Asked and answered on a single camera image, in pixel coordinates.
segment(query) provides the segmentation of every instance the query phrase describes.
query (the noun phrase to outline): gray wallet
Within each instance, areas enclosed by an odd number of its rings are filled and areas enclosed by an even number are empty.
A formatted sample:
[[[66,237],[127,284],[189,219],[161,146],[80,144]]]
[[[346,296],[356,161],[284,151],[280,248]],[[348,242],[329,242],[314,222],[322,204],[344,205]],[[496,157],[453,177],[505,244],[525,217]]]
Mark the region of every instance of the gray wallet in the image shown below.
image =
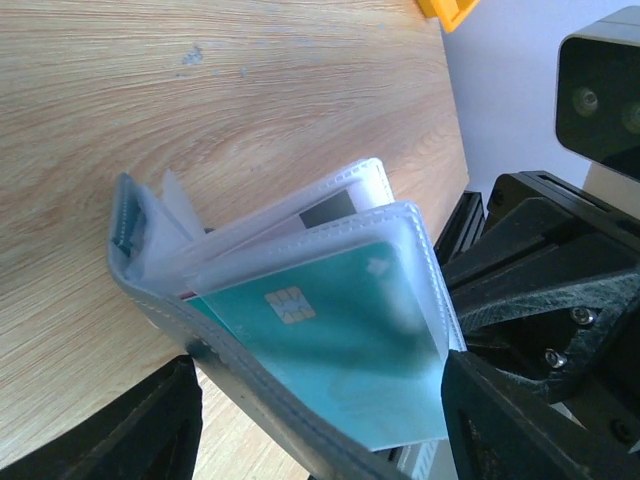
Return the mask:
[[[107,263],[113,279],[149,320],[317,480],[410,480],[313,413],[222,327],[179,298],[158,295],[125,278],[141,213],[138,188],[130,176],[118,177]]]

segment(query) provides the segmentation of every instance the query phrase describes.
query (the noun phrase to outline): wooden table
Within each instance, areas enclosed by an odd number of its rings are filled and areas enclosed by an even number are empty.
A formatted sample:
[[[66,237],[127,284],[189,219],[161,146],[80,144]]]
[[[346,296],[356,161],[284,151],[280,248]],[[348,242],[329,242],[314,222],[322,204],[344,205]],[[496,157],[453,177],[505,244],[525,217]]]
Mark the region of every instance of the wooden table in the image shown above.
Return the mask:
[[[172,168],[216,226],[370,156],[435,239],[467,173],[413,0],[3,0],[0,467],[179,353],[105,268],[119,172]],[[197,478],[305,478],[203,387]]]

